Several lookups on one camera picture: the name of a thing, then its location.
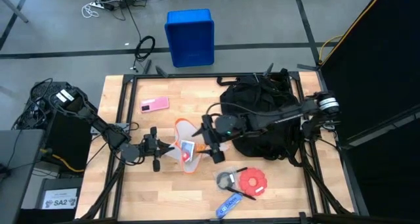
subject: wooden tabletop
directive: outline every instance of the wooden tabletop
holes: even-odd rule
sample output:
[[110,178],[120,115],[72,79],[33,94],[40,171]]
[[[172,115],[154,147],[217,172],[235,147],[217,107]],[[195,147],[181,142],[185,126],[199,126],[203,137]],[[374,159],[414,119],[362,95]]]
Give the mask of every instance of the wooden tabletop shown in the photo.
[[[318,76],[314,72],[300,72],[304,94],[320,91]],[[98,115],[108,123],[114,123],[121,92],[122,76],[107,76],[100,101]],[[127,115],[130,95],[127,88],[123,119]],[[217,85],[215,78],[185,79],[140,79],[137,82],[133,122],[140,129],[131,132],[132,143],[139,143],[143,134],[157,127],[158,137],[166,143],[175,140],[175,121],[186,118],[196,127],[207,107],[219,102],[226,87]],[[148,114],[140,112],[140,101],[168,96],[170,108]],[[212,112],[220,112],[215,106]],[[331,143],[331,133],[322,132],[322,137]],[[92,142],[89,158],[104,144],[99,138]],[[230,192],[217,190],[213,173],[227,167],[254,167],[261,169],[268,179],[268,188],[257,200],[242,200],[225,218],[297,217],[299,212],[310,215],[308,196],[302,168],[293,167],[287,160],[268,161],[262,158],[248,158],[241,155],[229,143],[225,152],[226,161],[214,164],[211,158],[200,161],[193,174],[185,174],[180,164],[167,156],[161,161],[161,171],[153,172],[152,160],[139,166],[125,168],[118,220],[174,220],[212,219],[215,210],[230,196]],[[337,151],[321,141],[316,142],[324,181],[338,201],[353,211]],[[91,207],[104,187],[106,168],[110,151],[103,149],[89,164],[83,178],[83,185],[77,206],[76,217],[81,217]],[[313,183],[319,212],[322,211],[318,189]],[[111,216],[114,190],[110,194],[108,217]]]

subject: blue crate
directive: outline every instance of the blue crate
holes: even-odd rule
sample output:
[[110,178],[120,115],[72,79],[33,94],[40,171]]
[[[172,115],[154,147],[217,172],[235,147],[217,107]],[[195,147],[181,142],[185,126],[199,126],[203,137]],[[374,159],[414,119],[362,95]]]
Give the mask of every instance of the blue crate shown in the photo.
[[209,9],[168,12],[166,37],[175,67],[215,61],[215,23]]

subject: concrete floor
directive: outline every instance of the concrete floor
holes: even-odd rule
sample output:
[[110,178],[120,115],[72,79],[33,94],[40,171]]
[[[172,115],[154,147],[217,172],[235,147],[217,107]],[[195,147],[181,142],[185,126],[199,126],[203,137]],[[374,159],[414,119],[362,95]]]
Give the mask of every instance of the concrete floor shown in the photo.
[[[11,0],[17,5],[20,0]],[[10,54],[55,53],[134,49],[138,35],[124,10],[126,21],[108,11],[96,10],[99,18],[83,18],[81,8],[94,0],[26,0],[22,12],[30,20],[17,19],[0,50],[0,129],[10,129],[21,113],[36,81],[52,77],[84,90],[99,104],[107,75],[132,74],[133,55],[73,56],[5,59]],[[317,47],[343,34],[370,0],[302,0]],[[167,47],[164,31],[168,11],[210,9],[215,21],[215,44],[308,43],[296,0],[151,0],[146,7],[133,7],[133,16],[143,36],[156,38],[156,47]],[[12,11],[0,2],[0,32],[6,29]],[[326,48],[324,57],[331,50]],[[232,49],[215,52],[212,66],[175,68],[169,53],[150,55],[153,65],[168,73],[263,72],[273,62],[275,70],[297,70],[297,64],[314,65],[307,47]]]

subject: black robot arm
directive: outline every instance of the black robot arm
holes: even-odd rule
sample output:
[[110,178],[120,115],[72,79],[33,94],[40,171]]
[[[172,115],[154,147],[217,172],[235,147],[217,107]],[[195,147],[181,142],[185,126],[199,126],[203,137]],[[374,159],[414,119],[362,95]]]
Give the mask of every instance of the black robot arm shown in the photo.
[[273,123],[282,123],[303,115],[312,118],[302,125],[305,139],[313,139],[319,133],[320,126],[336,118],[339,104],[330,93],[320,92],[307,97],[301,104],[281,107],[271,112],[248,112],[238,115],[203,115],[201,128],[193,136],[202,134],[205,144],[210,150],[203,151],[213,157],[214,163],[224,161],[224,154],[220,151],[220,143],[243,136],[257,136],[265,132],[267,126]]
[[140,144],[131,144],[130,135],[122,128],[108,124],[99,117],[98,110],[87,100],[87,95],[77,87],[68,85],[60,92],[52,94],[49,103],[57,112],[63,113],[65,116],[77,117],[88,122],[99,131],[115,156],[121,152],[122,160],[126,164],[130,162],[128,165],[141,164],[144,157],[153,156],[153,169],[159,171],[158,158],[173,149],[169,148],[169,144],[157,139],[156,127],[150,128],[150,134],[145,135]]

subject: pink phone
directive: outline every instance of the pink phone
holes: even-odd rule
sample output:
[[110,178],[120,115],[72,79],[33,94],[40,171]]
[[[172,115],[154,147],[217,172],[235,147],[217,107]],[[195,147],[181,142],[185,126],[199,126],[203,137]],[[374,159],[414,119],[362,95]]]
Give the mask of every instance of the pink phone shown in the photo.
[[140,103],[140,109],[143,113],[169,108],[168,97],[158,97],[155,99],[144,100]]

